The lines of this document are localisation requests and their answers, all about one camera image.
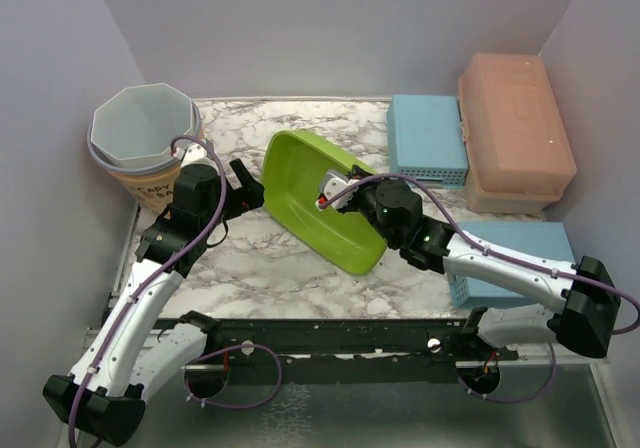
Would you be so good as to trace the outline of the small blue perforated basket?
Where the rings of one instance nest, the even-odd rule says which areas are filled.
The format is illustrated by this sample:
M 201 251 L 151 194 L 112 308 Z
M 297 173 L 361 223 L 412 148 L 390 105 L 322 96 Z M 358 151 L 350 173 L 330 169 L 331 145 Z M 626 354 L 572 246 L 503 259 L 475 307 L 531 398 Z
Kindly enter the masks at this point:
M 461 189 L 469 169 L 454 96 L 394 95 L 387 114 L 389 170 Z

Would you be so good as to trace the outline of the pink translucent lidded box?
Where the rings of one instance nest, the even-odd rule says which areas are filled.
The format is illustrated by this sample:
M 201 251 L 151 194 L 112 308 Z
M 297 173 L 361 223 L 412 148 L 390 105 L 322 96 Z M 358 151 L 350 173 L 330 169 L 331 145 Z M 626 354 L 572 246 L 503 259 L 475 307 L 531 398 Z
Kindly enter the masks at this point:
M 536 214 L 563 197 L 577 168 L 540 57 L 478 53 L 458 98 L 470 210 Z

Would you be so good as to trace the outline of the large blue perforated basket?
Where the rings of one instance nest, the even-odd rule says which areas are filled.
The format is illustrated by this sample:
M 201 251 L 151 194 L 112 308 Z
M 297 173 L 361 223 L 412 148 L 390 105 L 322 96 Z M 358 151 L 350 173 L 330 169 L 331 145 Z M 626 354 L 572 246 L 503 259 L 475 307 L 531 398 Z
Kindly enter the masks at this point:
M 560 223 L 477 221 L 460 224 L 443 258 L 453 304 L 462 309 L 541 304 L 562 311 L 575 260 Z

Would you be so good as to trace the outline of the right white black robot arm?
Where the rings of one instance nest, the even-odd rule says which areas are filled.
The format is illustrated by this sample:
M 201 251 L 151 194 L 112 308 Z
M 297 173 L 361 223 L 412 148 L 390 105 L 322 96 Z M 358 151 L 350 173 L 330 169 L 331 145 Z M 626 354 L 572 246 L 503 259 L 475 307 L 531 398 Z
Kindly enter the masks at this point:
M 585 256 L 572 263 L 527 255 L 461 229 L 451 216 L 429 217 L 422 206 L 428 189 L 406 175 L 372 175 L 358 166 L 348 174 L 330 170 L 319 191 L 318 208 L 361 214 L 414 268 L 477 279 L 530 300 L 528 306 L 474 310 L 459 335 L 467 357 L 535 343 L 606 357 L 621 295 L 600 260 Z

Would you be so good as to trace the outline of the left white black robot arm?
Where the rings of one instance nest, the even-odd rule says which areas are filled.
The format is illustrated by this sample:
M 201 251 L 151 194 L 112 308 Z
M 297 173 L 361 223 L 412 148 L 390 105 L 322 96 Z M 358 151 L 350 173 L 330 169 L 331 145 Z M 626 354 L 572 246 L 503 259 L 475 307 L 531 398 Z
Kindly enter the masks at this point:
M 209 249 L 218 226 L 261 207 L 264 187 L 234 159 L 239 187 L 220 173 L 221 164 L 194 153 L 185 156 L 164 215 L 143 233 L 126 286 L 95 339 L 66 375 L 51 376 L 43 396 L 68 427 L 119 447 L 139 427 L 149 400 L 187 362 L 206 363 L 220 353 L 212 321 L 179 323 L 164 341 L 143 346 L 171 296 Z

